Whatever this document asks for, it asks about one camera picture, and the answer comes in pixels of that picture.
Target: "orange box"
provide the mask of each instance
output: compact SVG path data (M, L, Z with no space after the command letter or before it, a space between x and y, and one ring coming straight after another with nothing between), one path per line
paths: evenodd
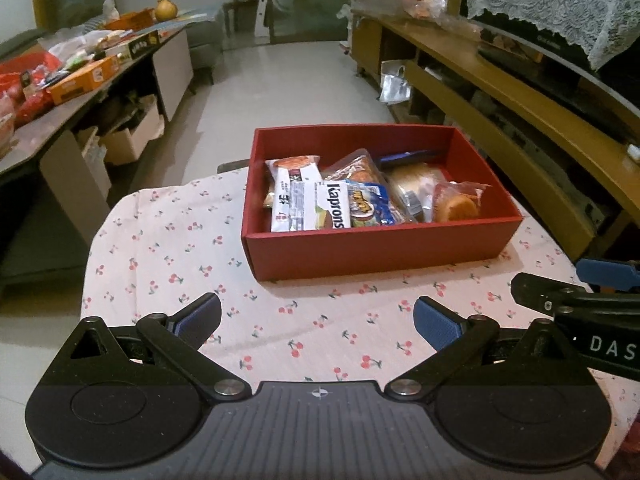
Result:
M359 148L383 155L437 150L435 161L457 182L489 184L481 217L350 229L271 233L264 161L320 155L327 168ZM474 147L450 126L336 124L258 129L254 135L242 214L242 245L259 281L418 269L495 258L522 222L509 193Z
M102 83L116 75L118 70L120 70L120 65L118 58L115 56L89 63L49 88L53 102L61 105L71 101L74 97L95 90Z
M128 12L120 16L119 20L107 23L104 28L107 30L143 30L154 24L154 10L152 8L140 10L139 12Z

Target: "white floor tile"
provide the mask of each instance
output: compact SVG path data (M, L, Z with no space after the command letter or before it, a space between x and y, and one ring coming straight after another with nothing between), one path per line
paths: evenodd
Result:
M334 42L224 52L215 85L183 101L146 184L185 184L215 174L224 162L248 158L260 127L392 123L388 108L355 69Z
M2 398L0 398L0 449L29 473L40 466L40 459L24 424L24 406Z
M0 303L0 397L27 402L78 324L81 287L35 283L6 290Z

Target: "table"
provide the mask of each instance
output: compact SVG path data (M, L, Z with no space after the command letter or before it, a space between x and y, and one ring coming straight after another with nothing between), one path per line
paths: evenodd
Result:
M114 84L149 57L158 83L159 101L167 120L171 120L193 78L183 28L169 32L157 48L122 66L100 88L53 108L16 130L11 151L0 158L0 185L39 172L47 189L38 197L0 262L3 283L84 267L88 247L110 207L70 128L105 99ZM42 236L44 218L50 232L55 233L53 236Z
M92 244L82 317L129 325L147 314L173 314L215 292L223 320L200 351L254 391L264 380L375 379L384 386L434 353L413 325L419 296L432 296L463 317L479 312L501 326L526 328L540 314L511 299L516 273L577 282L569 259L521 208L524 221L495 260L257 283L240 243L246 178L246 169L235 170L125 197ZM640 383L593 374L612 406L611 431L598 457L604 467L636 418Z

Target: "tablecloth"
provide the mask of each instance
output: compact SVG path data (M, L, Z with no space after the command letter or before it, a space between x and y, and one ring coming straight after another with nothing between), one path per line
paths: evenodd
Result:
M240 242L246 178L246 169L237 170L121 200L92 243L82 316L101 316L109 326L134 324L154 312L173 314L213 291L223 319L200 351L254 391L264 380L374 379L383 388L435 352L414 328L419 296L463 317L477 312L501 326L526 328L540 314L512 300L516 273L578 283L574 266L521 207L524 221L495 260L257 283ZM382 248L371 249L384 257ZM640 383L594 376L612 407L598 457L606 466L636 418Z

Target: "wooden tv stand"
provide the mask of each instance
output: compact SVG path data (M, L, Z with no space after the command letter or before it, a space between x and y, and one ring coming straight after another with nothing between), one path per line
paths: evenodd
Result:
M512 181L572 259L602 256L634 222L640 226L640 167L625 147L552 99L477 54L478 44L431 23L399 18L354 17L351 57L358 70L380 83L380 63L408 59L412 100L396 105L399 122L421 122L424 104L452 117ZM620 206L612 221L596 229L561 187L490 118L446 83L424 70L435 63L484 91L539 130L593 176Z

